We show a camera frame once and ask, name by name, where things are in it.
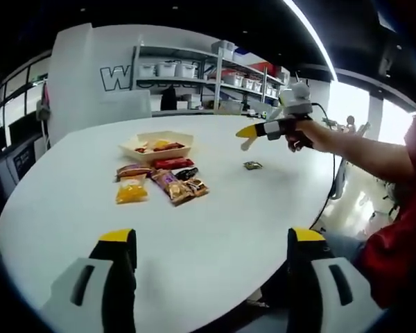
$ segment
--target person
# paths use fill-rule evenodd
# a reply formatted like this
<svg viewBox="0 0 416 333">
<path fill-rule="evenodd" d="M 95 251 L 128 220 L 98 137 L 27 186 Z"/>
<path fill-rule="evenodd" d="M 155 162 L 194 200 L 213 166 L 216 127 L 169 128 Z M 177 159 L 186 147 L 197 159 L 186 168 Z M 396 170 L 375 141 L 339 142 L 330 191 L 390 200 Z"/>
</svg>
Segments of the person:
<svg viewBox="0 0 416 333">
<path fill-rule="evenodd" d="M 366 242 L 324 233 L 336 257 L 346 257 L 370 282 L 372 297 L 387 308 L 404 294 L 416 268 L 416 117 L 408 130 L 405 146 L 377 142 L 356 135 L 331 131 L 314 121 L 301 121 L 302 131 L 317 151 L 334 153 L 372 175 L 389 182 L 410 185 L 406 204 L 396 221 L 373 234 Z M 294 136 L 286 137 L 293 152 Z"/>
<path fill-rule="evenodd" d="M 356 132 L 356 126 L 354 125 L 354 117 L 348 116 L 347 117 L 347 132 L 348 133 L 355 133 Z"/>
</svg>

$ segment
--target paper tray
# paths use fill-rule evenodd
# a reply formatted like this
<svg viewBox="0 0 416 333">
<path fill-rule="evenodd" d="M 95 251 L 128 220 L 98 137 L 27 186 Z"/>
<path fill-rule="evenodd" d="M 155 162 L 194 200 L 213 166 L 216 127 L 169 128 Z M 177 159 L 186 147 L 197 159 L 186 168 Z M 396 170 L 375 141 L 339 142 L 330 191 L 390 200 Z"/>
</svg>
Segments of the paper tray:
<svg viewBox="0 0 416 333">
<path fill-rule="evenodd" d="M 169 151 L 152 151 L 149 153 L 139 153 L 136 148 L 142 147 L 146 142 L 166 140 L 178 142 L 185 145 L 184 148 L 171 149 Z M 120 144 L 119 147 L 125 156 L 136 159 L 140 162 L 152 162 L 153 160 L 167 160 L 169 158 L 186 157 L 193 144 L 193 135 L 173 132 L 167 130 L 164 132 L 141 133 L 132 137 L 127 142 Z"/>
</svg>

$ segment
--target yellow snack bag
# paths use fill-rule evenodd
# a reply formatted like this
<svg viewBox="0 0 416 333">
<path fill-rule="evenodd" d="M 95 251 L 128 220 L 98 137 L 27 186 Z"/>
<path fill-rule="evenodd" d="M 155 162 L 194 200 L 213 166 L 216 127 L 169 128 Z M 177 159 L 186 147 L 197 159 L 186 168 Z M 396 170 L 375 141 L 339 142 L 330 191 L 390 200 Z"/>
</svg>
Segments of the yellow snack bag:
<svg viewBox="0 0 416 333">
<path fill-rule="evenodd" d="M 145 177 L 145 174 L 133 177 L 122 177 L 116 197 L 117 204 L 143 201 L 148 195 L 144 187 Z"/>
</svg>

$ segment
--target white table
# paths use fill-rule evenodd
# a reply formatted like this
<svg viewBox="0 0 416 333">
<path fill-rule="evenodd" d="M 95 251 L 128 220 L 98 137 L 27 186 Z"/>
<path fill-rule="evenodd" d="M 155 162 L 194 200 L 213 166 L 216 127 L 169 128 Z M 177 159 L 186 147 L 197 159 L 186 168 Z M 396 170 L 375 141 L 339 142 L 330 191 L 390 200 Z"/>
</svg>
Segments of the white table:
<svg viewBox="0 0 416 333">
<path fill-rule="evenodd" d="M 67 135 L 19 183 L 0 218 L 0 251 L 30 305 L 87 257 L 111 230 L 137 232 L 135 322 L 142 332 L 190 332 L 244 301 L 286 259 L 290 227 L 308 228 L 332 181 L 329 154 L 291 153 L 282 138 L 240 150 L 235 133 L 254 119 L 180 116 L 140 119 Z M 140 132 L 195 136 L 190 158 L 210 194 L 179 207 L 154 183 L 146 203 L 116 205 L 117 145 Z M 254 160 L 262 170 L 247 171 Z"/>
</svg>

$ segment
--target red shirt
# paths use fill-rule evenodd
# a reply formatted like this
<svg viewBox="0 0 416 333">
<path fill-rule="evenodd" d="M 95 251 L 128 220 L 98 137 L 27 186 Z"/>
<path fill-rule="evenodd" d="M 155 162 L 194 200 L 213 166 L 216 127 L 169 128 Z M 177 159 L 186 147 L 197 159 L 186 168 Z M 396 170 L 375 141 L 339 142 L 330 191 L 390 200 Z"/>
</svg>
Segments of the red shirt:
<svg viewBox="0 0 416 333">
<path fill-rule="evenodd" d="M 415 169 L 413 192 L 395 223 L 373 234 L 356 262 L 370 281 L 373 299 L 383 308 L 392 305 L 404 290 L 410 269 L 416 265 L 416 117 L 405 141 Z"/>
</svg>

